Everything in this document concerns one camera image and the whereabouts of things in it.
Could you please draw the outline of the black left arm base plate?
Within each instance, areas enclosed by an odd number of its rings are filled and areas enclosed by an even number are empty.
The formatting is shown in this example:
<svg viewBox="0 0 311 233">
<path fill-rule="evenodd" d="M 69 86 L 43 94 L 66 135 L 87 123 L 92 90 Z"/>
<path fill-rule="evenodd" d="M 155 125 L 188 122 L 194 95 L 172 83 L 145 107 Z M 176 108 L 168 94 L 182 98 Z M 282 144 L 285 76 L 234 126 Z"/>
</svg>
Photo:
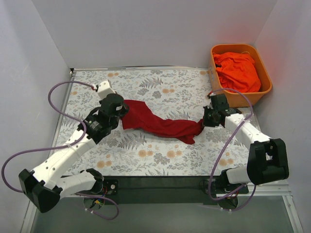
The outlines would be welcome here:
<svg viewBox="0 0 311 233">
<path fill-rule="evenodd" d="M 108 179 L 103 181 L 102 195 L 116 195 L 118 193 L 119 181 Z"/>
</svg>

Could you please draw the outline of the dark red t-shirt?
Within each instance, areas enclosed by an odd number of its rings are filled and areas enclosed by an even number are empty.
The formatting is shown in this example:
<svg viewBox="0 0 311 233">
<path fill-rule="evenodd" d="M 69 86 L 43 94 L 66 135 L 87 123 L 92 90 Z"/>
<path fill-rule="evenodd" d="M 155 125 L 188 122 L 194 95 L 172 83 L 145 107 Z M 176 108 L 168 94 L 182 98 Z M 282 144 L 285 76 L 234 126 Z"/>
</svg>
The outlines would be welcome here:
<svg viewBox="0 0 311 233">
<path fill-rule="evenodd" d="M 125 100 L 128 113 L 121 119 L 123 129 L 140 129 L 163 138 L 176 138 L 186 144 L 194 144 L 194 137 L 204 129 L 203 120 L 162 119 L 156 116 L 143 101 Z"/>
</svg>

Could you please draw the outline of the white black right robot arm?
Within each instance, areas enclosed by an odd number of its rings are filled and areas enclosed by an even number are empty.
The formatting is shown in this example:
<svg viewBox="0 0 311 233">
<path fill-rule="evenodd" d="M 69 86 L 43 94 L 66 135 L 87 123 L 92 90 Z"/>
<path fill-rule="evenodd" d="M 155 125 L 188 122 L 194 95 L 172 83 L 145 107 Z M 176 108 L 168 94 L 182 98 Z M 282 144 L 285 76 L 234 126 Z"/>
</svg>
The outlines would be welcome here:
<svg viewBox="0 0 311 233">
<path fill-rule="evenodd" d="M 236 108 L 216 110 L 204 108 L 203 125 L 216 127 L 222 125 L 248 149 L 245 166 L 223 170 L 216 183 L 226 192 L 233 192 L 238 184 L 261 185 L 285 180 L 289 177 L 289 166 L 285 142 L 272 139 L 260 132 Z"/>
</svg>

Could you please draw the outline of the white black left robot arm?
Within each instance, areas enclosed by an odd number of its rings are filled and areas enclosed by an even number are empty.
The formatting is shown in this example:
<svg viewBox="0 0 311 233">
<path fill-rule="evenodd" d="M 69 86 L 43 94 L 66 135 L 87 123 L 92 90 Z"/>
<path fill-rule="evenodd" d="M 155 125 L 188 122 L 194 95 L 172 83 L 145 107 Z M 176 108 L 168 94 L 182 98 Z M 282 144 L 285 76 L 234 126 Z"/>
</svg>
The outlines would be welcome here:
<svg viewBox="0 0 311 233">
<path fill-rule="evenodd" d="M 99 194 L 104 187 L 103 175 L 93 168 L 78 175 L 64 173 L 87 151 L 117 128 L 119 119 L 129 108 L 119 94 L 108 94 L 100 101 L 68 139 L 65 147 L 31 171 L 22 170 L 19 182 L 22 192 L 41 213 L 51 210 L 61 198 L 80 191 Z"/>
</svg>

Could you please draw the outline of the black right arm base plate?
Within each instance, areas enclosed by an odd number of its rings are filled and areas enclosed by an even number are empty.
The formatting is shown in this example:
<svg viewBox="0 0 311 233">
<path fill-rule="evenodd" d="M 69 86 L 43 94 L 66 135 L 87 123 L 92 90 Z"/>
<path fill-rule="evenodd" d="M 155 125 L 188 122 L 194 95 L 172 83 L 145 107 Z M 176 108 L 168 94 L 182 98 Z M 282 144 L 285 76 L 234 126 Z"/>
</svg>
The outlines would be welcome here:
<svg viewBox="0 0 311 233">
<path fill-rule="evenodd" d="M 201 180 L 199 182 L 199 188 L 205 193 L 205 194 L 212 194 L 212 195 L 216 195 L 216 194 L 228 194 L 232 191 L 234 191 L 235 189 L 237 189 L 238 187 L 240 187 L 242 184 L 229 184 L 229 185 L 221 185 L 219 182 L 217 181 L 212 181 L 211 183 L 211 188 L 210 188 L 210 192 L 208 191 L 208 179 L 204 179 Z"/>
</svg>

